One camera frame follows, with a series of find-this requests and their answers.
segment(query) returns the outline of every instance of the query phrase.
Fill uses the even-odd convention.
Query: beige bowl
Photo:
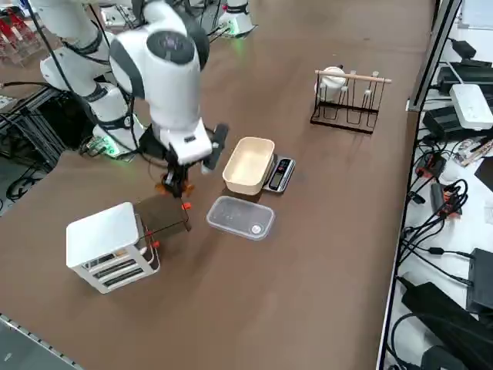
[[[246,195],[259,193],[269,173],[274,147],[272,140],[242,138],[223,171],[228,189]]]

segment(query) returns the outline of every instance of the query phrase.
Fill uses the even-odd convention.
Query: container lid
[[[206,217],[210,226],[253,241],[269,234],[274,218],[269,207],[227,196],[217,198]]]

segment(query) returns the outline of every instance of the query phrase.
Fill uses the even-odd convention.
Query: white cup
[[[339,67],[327,67],[324,71],[344,74],[344,71]],[[314,90],[320,101],[331,102],[334,100],[336,93],[338,93],[345,84],[346,79],[344,77],[322,76],[318,91],[317,84],[315,84]]]

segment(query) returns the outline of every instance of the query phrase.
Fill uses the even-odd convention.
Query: red object
[[[1,19],[0,19],[0,31],[2,31],[2,33],[5,35],[5,37],[7,38],[8,42],[10,42],[12,44],[12,46],[15,47],[15,44],[18,41],[17,36],[12,31],[10,25],[8,25],[7,23],[3,22]]]
[[[10,17],[10,22],[12,22],[12,25],[17,28],[18,33],[21,34],[23,39],[26,38],[29,41],[35,39],[35,35],[28,27],[28,25],[26,25],[22,19],[20,19],[17,15],[15,15],[12,9],[8,8],[7,13],[8,16]]]

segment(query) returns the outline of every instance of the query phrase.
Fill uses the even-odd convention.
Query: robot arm
[[[175,12],[164,0],[132,2],[136,17],[149,24],[117,36],[107,32],[111,40],[108,48],[82,4],[32,0],[46,27],[67,42],[55,54],[75,93],[91,106],[99,126],[135,148],[124,125],[128,106],[122,93],[112,84],[94,81],[109,72],[110,66],[125,91],[149,103],[150,136],[163,148],[168,162],[163,186],[180,197],[189,167],[201,162],[204,170],[213,170],[227,135],[227,126],[219,125],[210,137],[200,116],[200,71],[209,55],[209,40],[192,18]],[[108,59],[109,66],[95,62]],[[42,61],[41,68],[48,82],[67,89],[51,57]]]
[[[200,116],[200,71],[209,39],[192,18],[163,0],[134,4],[133,11],[149,24],[118,34],[109,61],[121,87],[149,104],[152,137],[168,162],[163,186],[178,197],[194,163],[201,162],[205,172],[215,168],[228,131],[218,125],[209,137]]]

